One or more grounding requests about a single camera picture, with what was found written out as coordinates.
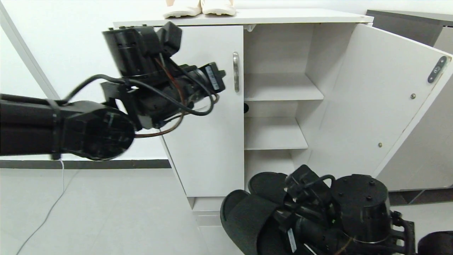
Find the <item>cabinet top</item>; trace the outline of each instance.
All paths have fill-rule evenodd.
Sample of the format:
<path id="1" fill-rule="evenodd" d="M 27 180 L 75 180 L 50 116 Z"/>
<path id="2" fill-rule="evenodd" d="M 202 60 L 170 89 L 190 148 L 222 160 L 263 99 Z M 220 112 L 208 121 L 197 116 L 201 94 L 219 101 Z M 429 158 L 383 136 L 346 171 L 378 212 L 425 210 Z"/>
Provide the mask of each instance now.
<path id="1" fill-rule="evenodd" d="M 163 26 L 172 21 L 178 26 L 190 25 L 242 25 L 278 23 L 368 23 L 373 17 L 326 9 L 240 9 L 235 16 L 200 14 L 196 17 L 164 19 L 162 15 L 151 15 L 149 20 L 114 22 L 120 26 Z"/>

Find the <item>open cabinet door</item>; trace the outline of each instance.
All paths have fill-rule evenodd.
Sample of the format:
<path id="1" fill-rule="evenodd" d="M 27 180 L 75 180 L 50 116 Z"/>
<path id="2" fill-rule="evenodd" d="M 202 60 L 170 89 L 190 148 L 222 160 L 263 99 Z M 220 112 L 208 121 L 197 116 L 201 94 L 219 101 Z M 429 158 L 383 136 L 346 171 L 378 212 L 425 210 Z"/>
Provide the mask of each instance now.
<path id="1" fill-rule="evenodd" d="M 446 64 L 432 83 L 439 59 Z M 320 175 L 376 177 L 453 73 L 452 55 L 410 39 L 357 25 L 308 165 Z"/>

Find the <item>door handle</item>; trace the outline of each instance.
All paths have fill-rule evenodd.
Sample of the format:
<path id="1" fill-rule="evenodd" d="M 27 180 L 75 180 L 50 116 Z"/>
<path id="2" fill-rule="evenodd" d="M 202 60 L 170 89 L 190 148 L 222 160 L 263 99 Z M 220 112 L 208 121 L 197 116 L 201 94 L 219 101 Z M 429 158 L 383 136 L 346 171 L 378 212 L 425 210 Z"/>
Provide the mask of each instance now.
<path id="1" fill-rule="evenodd" d="M 239 92 L 239 54 L 233 52 L 234 91 Z"/>

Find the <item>black robotic arm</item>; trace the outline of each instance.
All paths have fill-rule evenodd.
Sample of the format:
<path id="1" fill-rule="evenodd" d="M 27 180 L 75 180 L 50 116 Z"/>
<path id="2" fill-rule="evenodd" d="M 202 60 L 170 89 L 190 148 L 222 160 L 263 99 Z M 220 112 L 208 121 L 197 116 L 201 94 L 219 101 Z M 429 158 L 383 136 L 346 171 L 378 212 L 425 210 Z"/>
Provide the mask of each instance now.
<path id="1" fill-rule="evenodd" d="M 103 32 L 121 78 L 94 75 L 78 85 L 65 99 L 50 100 L 0 94 L 0 156 L 72 153 L 91 160 L 113 159 L 134 138 L 163 135 L 174 130 L 184 115 L 208 115 L 225 89 L 225 71 L 216 63 L 177 65 L 170 57 L 179 51 L 182 30 L 171 22 L 155 32 L 153 27 L 120 27 Z M 70 102 L 89 83 L 101 84 L 106 101 Z M 209 97 L 205 112 L 194 104 Z M 120 100 L 126 111 L 118 109 Z M 159 133 L 135 134 L 143 128 Z"/>

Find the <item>label sticker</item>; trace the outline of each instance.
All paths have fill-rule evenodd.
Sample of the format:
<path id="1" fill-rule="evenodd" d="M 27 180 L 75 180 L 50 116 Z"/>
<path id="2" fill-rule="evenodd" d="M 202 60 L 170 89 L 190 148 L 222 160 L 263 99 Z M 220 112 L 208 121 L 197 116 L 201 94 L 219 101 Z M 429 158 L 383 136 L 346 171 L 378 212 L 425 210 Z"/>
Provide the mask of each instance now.
<path id="1" fill-rule="evenodd" d="M 289 238 L 289 244 L 291 245 L 291 250 L 294 253 L 297 250 L 297 246 L 296 246 L 296 240 L 294 239 L 294 234 L 293 234 L 292 228 L 290 228 L 288 230 L 288 238 Z"/>
<path id="2" fill-rule="evenodd" d="M 211 81 L 212 83 L 212 86 L 214 87 L 215 90 L 218 90 L 220 89 L 219 87 L 219 84 L 217 83 L 217 80 L 216 80 L 216 77 L 214 76 L 214 72 L 212 71 L 211 67 L 210 66 L 207 66 L 205 68 L 206 72 L 207 72 L 207 75 L 209 77 L 209 80 Z"/>

